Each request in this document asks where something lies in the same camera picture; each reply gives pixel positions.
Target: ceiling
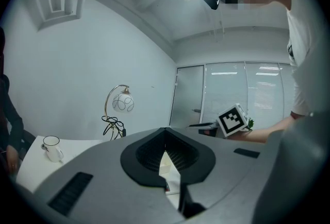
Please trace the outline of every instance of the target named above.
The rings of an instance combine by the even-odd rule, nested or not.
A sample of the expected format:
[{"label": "ceiling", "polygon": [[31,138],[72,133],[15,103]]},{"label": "ceiling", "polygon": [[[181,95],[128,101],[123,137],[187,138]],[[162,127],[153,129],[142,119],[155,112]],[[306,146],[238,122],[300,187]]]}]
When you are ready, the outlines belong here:
[{"label": "ceiling", "polygon": [[224,27],[288,28],[285,8],[279,3],[253,10],[234,10],[225,4],[214,11],[202,0],[97,0],[124,16],[156,43],[169,48],[176,41]]}]

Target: lamp shade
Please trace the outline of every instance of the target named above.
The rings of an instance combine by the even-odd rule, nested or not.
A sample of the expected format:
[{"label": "lamp shade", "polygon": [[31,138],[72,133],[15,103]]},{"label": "lamp shade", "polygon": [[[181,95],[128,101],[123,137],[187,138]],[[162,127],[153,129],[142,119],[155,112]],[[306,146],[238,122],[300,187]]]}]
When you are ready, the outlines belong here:
[{"label": "lamp shade", "polygon": [[117,112],[130,113],[134,108],[134,100],[132,95],[126,91],[116,95],[113,98],[112,107]]}]

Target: white table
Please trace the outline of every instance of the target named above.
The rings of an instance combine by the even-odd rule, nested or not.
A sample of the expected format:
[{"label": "white table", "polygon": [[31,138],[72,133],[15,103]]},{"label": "white table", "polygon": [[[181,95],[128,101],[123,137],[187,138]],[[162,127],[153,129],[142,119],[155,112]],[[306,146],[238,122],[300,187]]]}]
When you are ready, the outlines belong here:
[{"label": "white table", "polygon": [[61,162],[51,162],[45,151],[41,148],[43,136],[37,136],[29,151],[27,152],[19,172],[16,183],[25,187],[32,193],[50,174],[59,169],[63,164],[75,158],[88,148],[108,140],[60,140],[64,158]]},{"label": "white table", "polygon": [[[16,183],[25,187],[32,193],[36,191],[38,186],[53,172],[59,169],[63,164],[75,158],[88,148],[100,144],[105,140],[63,140],[60,139],[59,147],[61,148],[64,158],[61,162],[51,162],[45,150],[41,148],[43,144],[43,136],[37,136],[29,151],[27,152],[20,170],[17,174]],[[169,185],[170,191],[166,192],[167,198],[175,208],[179,205],[180,190],[180,174],[171,162],[170,171],[162,174]]]}]

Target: white wall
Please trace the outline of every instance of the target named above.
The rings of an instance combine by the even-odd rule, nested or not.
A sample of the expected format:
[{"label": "white wall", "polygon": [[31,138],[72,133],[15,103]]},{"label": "white wall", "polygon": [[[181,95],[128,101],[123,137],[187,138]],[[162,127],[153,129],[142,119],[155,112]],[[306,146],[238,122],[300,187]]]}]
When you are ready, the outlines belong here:
[{"label": "white wall", "polygon": [[287,52],[288,30],[276,28],[227,29],[224,37],[203,35],[180,41],[174,49],[178,66],[226,62],[270,61],[290,63]]},{"label": "white wall", "polygon": [[135,109],[119,114],[110,103],[108,114],[127,134],[169,124],[175,63],[109,8],[86,0],[82,19],[37,32],[24,0],[12,0],[1,25],[9,94],[32,134],[101,139],[104,102],[118,84],[130,86]]}]

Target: ceiling light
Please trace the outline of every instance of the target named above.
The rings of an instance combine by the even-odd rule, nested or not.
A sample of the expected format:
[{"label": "ceiling light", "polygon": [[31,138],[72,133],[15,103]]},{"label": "ceiling light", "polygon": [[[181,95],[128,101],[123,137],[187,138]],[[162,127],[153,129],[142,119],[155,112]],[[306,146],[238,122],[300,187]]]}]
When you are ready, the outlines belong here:
[{"label": "ceiling light", "polygon": [[264,75],[264,76],[277,76],[278,73],[257,73],[256,75]]},{"label": "ceiling light", "polygon": [[272,66],[261,66],[259,68],[260,70],[278,70],[278,67],[272,67]]},{"label": "ceiling light", "polygon": [[212,75],[235,75],[237,72],[217,72],[217,73],[212,73]]}]

